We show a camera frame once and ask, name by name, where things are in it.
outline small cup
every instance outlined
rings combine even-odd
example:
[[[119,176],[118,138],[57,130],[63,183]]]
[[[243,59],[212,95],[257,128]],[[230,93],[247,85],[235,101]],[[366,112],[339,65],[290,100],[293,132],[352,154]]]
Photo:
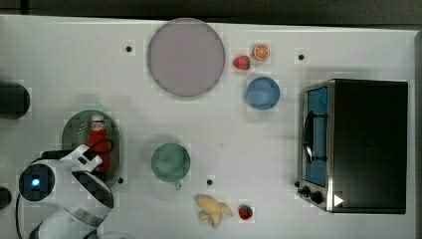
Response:
[[[180,190],[180,180],[190,168],[189,153],[177,143],[166,143],[155,150],[151,158],[151,168],[158,179],[172,182],[176,190]]]

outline red strawberry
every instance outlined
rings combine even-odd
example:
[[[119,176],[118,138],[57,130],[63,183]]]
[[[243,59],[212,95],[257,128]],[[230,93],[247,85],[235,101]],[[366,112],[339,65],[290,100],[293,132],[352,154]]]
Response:
[[[254,212],[252,211],[252,208],[247,205],[243,205],[242,207],[239,208],[239,216],[243,220],[248,220],[249,218],[252,217],[253,214]]]
[[[240,56],[233,60],[233,65],[240,70],[249,70],[251,68],[251,60],[248,56]]]

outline food item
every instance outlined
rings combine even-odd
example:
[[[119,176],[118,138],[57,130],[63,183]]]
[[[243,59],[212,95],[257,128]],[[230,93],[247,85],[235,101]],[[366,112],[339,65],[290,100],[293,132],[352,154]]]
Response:
[[[267,45],[259,44],[252,50],[252,57],[257,61],[264,61],[270,56],[270,48]]]
[[[92,129],[90,132],[90,138],[88,139],[88,147],[94,147],[93,150],[99,154],[103,163],[100,165],[98,172],[109,172],[111,165],[109,161],[109,148],[108,142],[105,140],[106,126],[105,118],[102,115],[93,115],[92,117]]]
[[[240,56],[233,60],[233,66],[240,70],[249,70],[251,68],[251,59],[248,56]]]
[[[200,195],[197,197],[196,203],[203,209],[203,211],[199,213],[199,220],[204,221],[209,219],[214,228],[217,228],[220,225],[222,213],[233,216],[233,212],[229,206],[216,201],[210,196]]]
[[[252,208],[250,206],[243,205],[239,208],[239,216],[243,220],[248,220],[252,217],[253,214],[254,212],[252,211]]]

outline oven window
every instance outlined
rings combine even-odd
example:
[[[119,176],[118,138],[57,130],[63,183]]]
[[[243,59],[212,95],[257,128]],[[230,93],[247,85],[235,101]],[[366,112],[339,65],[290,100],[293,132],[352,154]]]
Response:
[[[307,159],[305,179],[308,182],[325,187],[326,179],[326,122],[327,122],[327,88],[308,92],[308,113],[313,113],[314,140],[312,160]]]

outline small bowl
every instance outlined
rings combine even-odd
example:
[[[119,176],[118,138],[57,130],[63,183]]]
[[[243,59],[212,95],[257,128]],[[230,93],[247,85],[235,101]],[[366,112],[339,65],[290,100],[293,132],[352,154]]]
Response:
[[[246,91],[246,101],[258,110],[273,108],[280,99],[280,87],[271,78],[260,77],[249,84]]]

